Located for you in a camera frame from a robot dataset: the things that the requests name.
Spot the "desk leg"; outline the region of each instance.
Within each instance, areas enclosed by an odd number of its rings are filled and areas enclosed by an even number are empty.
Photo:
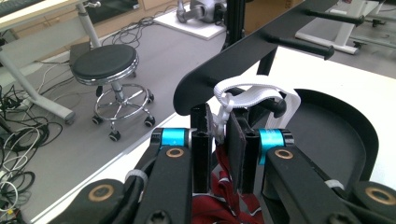
[[[82,5],[82,3],[77,4],[77,9],[78,9],[79,19],[81,20],[81,23],[85,29],[85,32],[90,37],[93,47],[94,48],[101,47],[99,38],[95,32],[95,29],[93,28],[93,25],[92,25],[92,22],[91,22],[90,16],[88,15],[87,10],[85,10],[85,7]]]
[[[18,67],[8,58],[6,53],[3,52],[1,48],[0,48],[0,62],[26,90],[26,92],[29,94],[29,97],[27,99],[30,102],[64,119],[64,122],[66,124],[71,124],[73,122],[76,113],[38,94],[37,91],[35,91],[35,89],[33,88],[33,86],[28,82],[26,77],[18,69]]]

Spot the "curved black arm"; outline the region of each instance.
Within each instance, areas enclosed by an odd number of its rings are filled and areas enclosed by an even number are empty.
[[[317,45],[311,45],[308,44],[302,40],[296,40],[296,39],[287,39],[287,38],[281,38],[273,35],[267,35],[265,39],[273,44],[278,44],[280,46],[284,47],[289,47],[292,49],[298,49],[302,51],[306,51],[309,53],[314,53],[318,54],[324,57],[324,60],[330,59],[334,55],[334,47],[329,46],[329,47],[322,47],[322,46],[317,46]]]
[[[364,23],[364,16],[355,18],[355,17],[349,17],[349,16],[345,16],[345,15],[340,15],[340,14],[334,14],[334,13],[328,13],[328,12],[318,12],[318,11],[312,11],[312,10],[307,10],[306,15],[319,17],[322,19],[327,19],[327,20],[332,20],[332,21],[343,21],[343,22],[355,24],[356,26],[362,25]]]

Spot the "white table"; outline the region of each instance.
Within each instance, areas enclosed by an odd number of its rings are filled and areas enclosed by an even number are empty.
[[[0,31],[5,31],[63,8],[77,7],[78,17],[12,41],[0,48],[0,63],[7,68],[9,73],[29,94],[27,99],[59,116],[67,124],[73,122],[75,112],[38,94],[22,74],[21,68],[86,35],[90,37],[95,48],[100,46],[99,39],[82,2],[83,0],[46,0],[0,18]]]
[[[383,3],[379,3],[378,1],[371,0],[354,0],[350,4],[350,7],[347,11],[336,10],[333,9],[330,13],[347,15],[352,18],[359,18],[360,16],[364,16],[365,18],[369,18],[371,20],[380,20],[380,21],[392,21],[395,22],[396,19],[394,17],[386,17],[378,15],[380,12]],[[315,25],[318,30],[321,30],[320,27],[325,27],[325,29],[329,29],[329,26],[332,26],[333,21],[324,21],[320,22],[319,25]],[[340,27],[338,27],[338,33],[334,35],[333,39],[327,39],[323,37],[318,37],[315,35],[306,34],[304,31],[299,31],[296,33],[295,37],[319,44],[322,46],[333,46],[335,49],[343,51],[349,54],[355,54],[359,51],[359,48],[351,47],[347,45],[347,41],[356,41],[362,44],[374,44],[386,48],[396,49],[396,45],[392,43],[391,40],[384,40],[379,37],[374,36],[366,36],[366,35],[353,35],[352,31],[356,28],[355,24],[339,22]]]
[[[244,76],[255,76],[257,64],[248,69]],[[288,82],[293,88],[322,91],[339,98],[357,108],[375,127],[379,139],[378,156],[371,180],[396,189],[396,149],[394,148],[392,128],[396,126],[396,79],[345,66],[339,63],[323,61],[320,58],[290,49],[279,48],[271,70],[271,77]],[[383,106],[377,111],[368,102]],[[209,101],[211,110],[217,112],[219,104],[215,99]],[[177,114],[169,117],[159,127],[189,128],[190,118]],[[102,169],[70,190],[32,221],[47,223],[60,214],[69,205],[79,191],[87,184],[104,178],[124,181],[128,171],[133,170],[140,157],[149,146],[150,134],[144,136],[135,145],[125,149],[117,158]]]

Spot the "white surface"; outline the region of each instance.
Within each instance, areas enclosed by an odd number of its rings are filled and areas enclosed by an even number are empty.
[[[187,11],[190,11],[190,5],[186,5],[184,8],[186,8]],[[189,20],[187,23],[181,23],[177,19],[176,10],[157,17],[154,21],[169,28],[205,40],[209,40],[225,31],[225,27],[222,25],[206,23],[195,19]]]
[[[248,69],[244,76],[254,76],[257,64]],[[396,126],[396,80],[377,74],[345,66],[339,63],[323,61],[320,58],[306,55],[294,50],[278,48],[271,77],[279,78],[293,88],[304,88],[322,91],[339,98],[357,108],[370,120],[379,138],[378,157],[372,180],[396,189],[394,171],[396,150],[393,143],[393,132]],[[219,110],[215,98],[209,101],[212,112]],[[174,114],[159,127],[189,128],[190,118]],[[141,155],[149,146],[149,136],[139,141],[140,145],[130,146],[113,161],[76,186],[62,199],[34,218],[34,223],[48,223],[69,205],[78,192],[87,184],[104,178],[123,181],[125,175],[137,164]]]

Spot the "metal bolt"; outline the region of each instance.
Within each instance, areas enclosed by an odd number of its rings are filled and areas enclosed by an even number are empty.
[[[166,155],[170,158],[177,158],[177,157],[181,157],[184,154],[183,149],[180,148],[171,148],[169,150],[166,151]]]
[[[114,193],[114,187],[108,184],[96,186],[92,189],[88,195],[88,198],[92,202],[102,202],[107,200]]]
[[[366,189],[366,194],[378,203],[382,203],[385,205],[395,205],[396,197],[386,190],[370,187]]]
[[[290,151],[286,150],[286,149],[277,149],[277,150],[275,150],[275,154],[279,158],[282,158],[282,159],[285,159],[285,160],[289,160],[289,159],[293,158],[293,154]]]
[[[166,213],[163,210],[157,210],[151,214],[151,216],[148,217],[148,221],[146,222],[147,224],[156,224],[156,223],[162,223],[162,224],[170,224],[171,221],[169,219],[169,216],[166,215]]]

